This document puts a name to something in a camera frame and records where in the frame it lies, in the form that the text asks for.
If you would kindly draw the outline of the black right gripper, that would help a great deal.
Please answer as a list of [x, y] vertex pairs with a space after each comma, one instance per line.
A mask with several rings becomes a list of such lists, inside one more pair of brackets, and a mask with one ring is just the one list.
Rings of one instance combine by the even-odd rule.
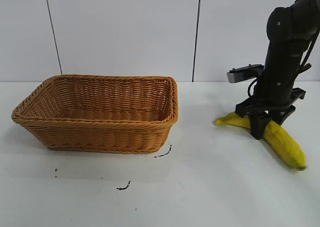
[[304, 43], [270, 43], [253, 96], [236, 105], [239, 116], [249, 114], [250, 134], [256, 140], [264, 138], [265, 128], [272, 120], [264, 111], [273, 111], [273, 121], [278, 125], [295, 112], [296, 107], [289, 106], [289, 99], [304, 51]]

